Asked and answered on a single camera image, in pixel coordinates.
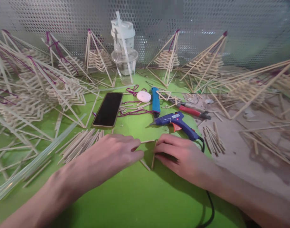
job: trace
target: gold phone case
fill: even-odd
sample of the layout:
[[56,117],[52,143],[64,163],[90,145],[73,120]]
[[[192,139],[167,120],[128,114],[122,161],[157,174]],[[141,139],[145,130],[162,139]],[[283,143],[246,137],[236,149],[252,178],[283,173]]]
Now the gold phone case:
[[[121,108],[121,103],[122,103],[123,95],[124,95],[123,93],[120,93],[120,94],[122,94],[122,98],[121,98],[121,102],[120,102],[120,105],[119,105],[119,109],[117,110],[117,113],[119,113],[119,110],[120,110],[120,108]],[[102,101],[101,106],[100,106],[100,108],[98,109],[98,113],[99,113],[99,111],[100,111],[100,109],[101,109],[101,107],[102,107],[102,104],[103,104],[104,101],[105,101],[106,96],[104,97],[104,100]],[[115,126],[115,124],[116,124],[116,121],[117,121],[117,116],[116,116],[116,118],[115,118],[114,123],[113,123],[112,126],[94,125],[94,124],[92,124],[92,126],[94,126],[94,127],[100,127],[100,128],[107,128],[107,129],[109,129],[109,128],[114,128],[114,126]]]

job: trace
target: hand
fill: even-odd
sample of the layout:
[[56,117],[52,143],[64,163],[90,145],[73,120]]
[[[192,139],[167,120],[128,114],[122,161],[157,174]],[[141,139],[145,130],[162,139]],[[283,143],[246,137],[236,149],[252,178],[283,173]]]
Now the hand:
[[55,177],[63,175],[65,186],[80,197],[142,159],[144,152],[135,151],[140,144],[132,136],[106,135],[57,171]]
[[[161,152],[174,156],[177,161],[166,158]],[[206,190],[211,187],[214,175],[219,173],[218,166],[188,139],[163,134],[156,143],[154,153],[157,159],[177,175]]]

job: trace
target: black power cord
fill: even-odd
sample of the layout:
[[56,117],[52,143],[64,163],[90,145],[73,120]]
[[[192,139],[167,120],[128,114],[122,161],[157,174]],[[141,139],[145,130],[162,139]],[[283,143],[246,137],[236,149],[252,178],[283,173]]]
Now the black power cord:
[[[202,137],[199,136],[199,140],[202,142],[202,152],[204,153],[205,150],[205,143],[204,143],[204,139]],[[202,225],[197,226],[196,228],[205,228],[207,227],[213,220],[215,217],[215,207],[214,204],[211,200],[211,195],[209,194],[209,191],[206,190],[209,202],[211,203],[211,217],[209,218],[209,220],[207,220],[205,223],[203,223]]]

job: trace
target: left hand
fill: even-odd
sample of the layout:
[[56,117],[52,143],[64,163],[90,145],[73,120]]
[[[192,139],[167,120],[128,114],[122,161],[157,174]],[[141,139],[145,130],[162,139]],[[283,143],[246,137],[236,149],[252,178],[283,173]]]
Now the left hand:
[[144,152],[135,151],[140,144],[140,140],[132,136],[105,135],[51,178],[61,179],[66,188],[80,197],[142,159]]

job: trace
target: blue glue gun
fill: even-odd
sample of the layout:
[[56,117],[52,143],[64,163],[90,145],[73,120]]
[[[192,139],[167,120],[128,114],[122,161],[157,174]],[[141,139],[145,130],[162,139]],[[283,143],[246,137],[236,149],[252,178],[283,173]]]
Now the blue glue gun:
[[185,134],[187,134],[188,138],[191,141],[195,141],[197,139],[200,139],[202,141],[202,138],[192,129],[190,126],[188,126],[186,123],[183,122],[184,115],[182,112],[178,111],[175,113],[170,113],[165,116],[162,116],[160,118],[155,119],[153,123],[150,125],[167,125],[172,124],[174,127],[174,132],[176,130],[183,130]]

